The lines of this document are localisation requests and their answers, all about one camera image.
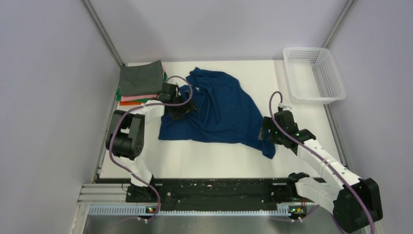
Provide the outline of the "dark blue t shirt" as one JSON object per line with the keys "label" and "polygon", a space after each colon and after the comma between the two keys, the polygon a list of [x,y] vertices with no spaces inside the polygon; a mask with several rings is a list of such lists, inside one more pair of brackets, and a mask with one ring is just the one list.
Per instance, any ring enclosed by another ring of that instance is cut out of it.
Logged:
{"label": "dark blue t shirt", "polygon": [[183,119],[161,118],[159,140],[194,140],[206,143],[241,143],[272,159],[276,149],[259,135],[263,116],[235,77],[196,67],[186,77],[198,108]]}

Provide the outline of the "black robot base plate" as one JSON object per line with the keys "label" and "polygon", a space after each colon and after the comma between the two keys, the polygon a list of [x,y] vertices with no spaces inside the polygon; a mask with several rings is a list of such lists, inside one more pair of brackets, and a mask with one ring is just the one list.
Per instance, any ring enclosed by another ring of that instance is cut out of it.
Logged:
{"label": "black robot base plate", "polygon": [[289,178],[153,178],[150,187],[130,185],[127,203],[160,202],[161,211],[274,211],[285,202],[303,205]]}

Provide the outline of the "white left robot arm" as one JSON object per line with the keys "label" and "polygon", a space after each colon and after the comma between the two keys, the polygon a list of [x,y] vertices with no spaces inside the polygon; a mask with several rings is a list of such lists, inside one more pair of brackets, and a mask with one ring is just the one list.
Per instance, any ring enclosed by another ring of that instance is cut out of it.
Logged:
{"label": "white left robot arm", "polygon": [[155,188],[154,175],[144,162],[145,126],[169,114],[181,120],[198,108],[192,101],[193,88],[181,91],[176,84],[164,83],[161,93],[146,103],[128,111],[116,110],[112,114],[106,137],[110,160],[131,177],[127,202],[158,202],[160,194]]}

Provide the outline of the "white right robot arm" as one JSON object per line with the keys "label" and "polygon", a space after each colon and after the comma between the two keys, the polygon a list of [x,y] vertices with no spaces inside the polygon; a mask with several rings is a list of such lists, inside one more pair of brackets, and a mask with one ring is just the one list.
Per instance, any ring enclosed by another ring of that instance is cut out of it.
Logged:
{"label": "white right robot arm", "polygon": [[311,166],[324,180],[318,182],[306,173],[288,176],[286,196],[292,201],[307,198],[327,210],[338,226],[353,233],[383,218],[378,184],[362,179],[343,166],[307,129],[299,129],[289,110],[264,117],[259,139],[282,145]]}

